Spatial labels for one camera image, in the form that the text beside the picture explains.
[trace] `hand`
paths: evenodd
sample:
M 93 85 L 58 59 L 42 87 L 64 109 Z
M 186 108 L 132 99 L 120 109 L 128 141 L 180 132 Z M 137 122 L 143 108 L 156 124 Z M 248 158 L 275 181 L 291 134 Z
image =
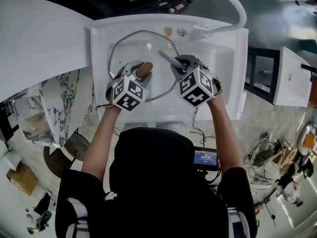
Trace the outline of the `hand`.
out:
M 216 97 L 213 97 L 211 100 L 207 101 L 207 104 L 210 106 L 210 104 L 216 105 L 217 102 L 222 102 L 222 97 L 219 94 L 219 91 L 215 85 L 212 85 L 213 94 L 216 95 Z
M 111 89 L 111 94 L 110 94 L 110 104 L 112 104 L 112 98 L 113 98 L 113 88 Z M 111 114 L 111 115 L 116 115 L 119 116 L 121 112 L 121 108 L 117 107 L 116 105 L 113 105 L 112 107 L 106 108 L 105 114 Z

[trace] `faucet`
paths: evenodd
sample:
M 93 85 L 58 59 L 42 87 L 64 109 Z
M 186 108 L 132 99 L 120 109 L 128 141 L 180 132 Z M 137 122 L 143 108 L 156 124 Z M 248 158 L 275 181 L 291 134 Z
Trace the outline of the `faucet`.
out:
M 234 31 L 234 30 L 238 30 L 238 29 L 244 27 L 244 25 L 247 22 L 247 15 L 246 15 L 246 12 L 245 12 L 242 4 L 239 2 L 239 0 L 228 0 L 228 1 L 232 3 L 232 5 L 236 8 L 236 10 L 239 13 L 240 20 L 239 20 L 238 24 L 219 27 L 219 28 L 215 28 L 215 29 L 209 29 L 208 27 L 205 27 L 205 26 L 193 25 L 192 34 L 196 34 L 196 35 L 198 34 L 202 38 L 210 38 L 212 36 L 212 34 L 215 34 L 215 33 Z

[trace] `person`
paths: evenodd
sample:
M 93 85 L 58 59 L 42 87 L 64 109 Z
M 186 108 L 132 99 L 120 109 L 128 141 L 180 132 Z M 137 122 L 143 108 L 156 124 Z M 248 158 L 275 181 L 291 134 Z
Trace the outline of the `person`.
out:
M 121 111 L 113 106 L 105 109 L 81 172 L 68 170 L 61 178 L 57 237 L 177 234 L 227 238 L 233 230 L 230 223 L 235 223 L 228 210 L 236 209 L 236 217 L 237 212 L 243 213 L 247 222 L 243 225 L 247 235 L 241 237 L 255 238 L 253 199 L 238 140 L 222 97 L 211 99 L 208 106 L 221 164 L 217 193 L 194 168 L 194 145 L 188 138 L 169 129 L 148 127 L 120 134 L 109 170 L 111 192 L 105 193 L 110 142 Z
M 284 196 L 285 200 L 300 207 L 303 205 L 303 200 L 300 198 L 300 185 L 294 181 L 288 183 L 285 187 L 277 184 L 278 191 Z

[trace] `tile floor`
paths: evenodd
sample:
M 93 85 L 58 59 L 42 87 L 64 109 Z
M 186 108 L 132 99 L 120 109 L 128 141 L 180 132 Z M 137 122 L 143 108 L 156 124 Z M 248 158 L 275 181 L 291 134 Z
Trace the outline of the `tile floor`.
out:
M 299 107 L 282 107 L 273 106 L 270 103 L 260 99 L 256 95 L 247 93 L 244 111 L 240 120 L 233 121 L 233 127 L 242 146 L 243 154 L 246 155 L 255 147 L 259 136 L 268 131 L 272 132 L 272 140 L 286 139 L 291 144 L 296 144 L 297 136 L 302 127 L 310 120 L 312 114 L 311 108 Z M 92 112 L 89 117 L 82 123 L 79 133 L 91 142 L 93 135 L 99 124 L 99 117 L 96 111 Z M 214 136 L 213 122 L 197 121 L 196 127 L 202 129 L 206 136 Z M 116 125 L 122 129 L 124 124 Z M 190 134 L 190 139 L 194 145 L 201 146 L 201 136 Z M 108 183 L 108 171 L 114 159 L 114 148 L 118 141 L 118 136 L 113 135 L 110 147 L 108 166 L 105 174 L 104 189 L 110 191 Z M 43 146 L 33 145 L 23 140 L 21 132 L 18 130 L 10 139 L 9 145 L 21 154 L 22 162 L 31 167 L 35 175 L 39 178 L 40 186 L 50 190 L 53 197 L 58 195 L 60 179 L 53 175 L 47 168 L 43 159 Z M 215 139 L 208 138 L 206 147 L 216 148 Z M 72 169 L 80 170 L 82 162 L 75 161 Z M 212 179 L 214 173 L 210 173 L 208 179 Z

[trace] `camera screen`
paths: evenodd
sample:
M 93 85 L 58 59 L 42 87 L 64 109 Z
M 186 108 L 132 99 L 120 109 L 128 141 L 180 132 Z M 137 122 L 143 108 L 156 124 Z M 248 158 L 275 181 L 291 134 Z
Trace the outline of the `camera screen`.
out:
M 195 151 L 194 164 L 217 166 L 217 154 L 207 151 Z

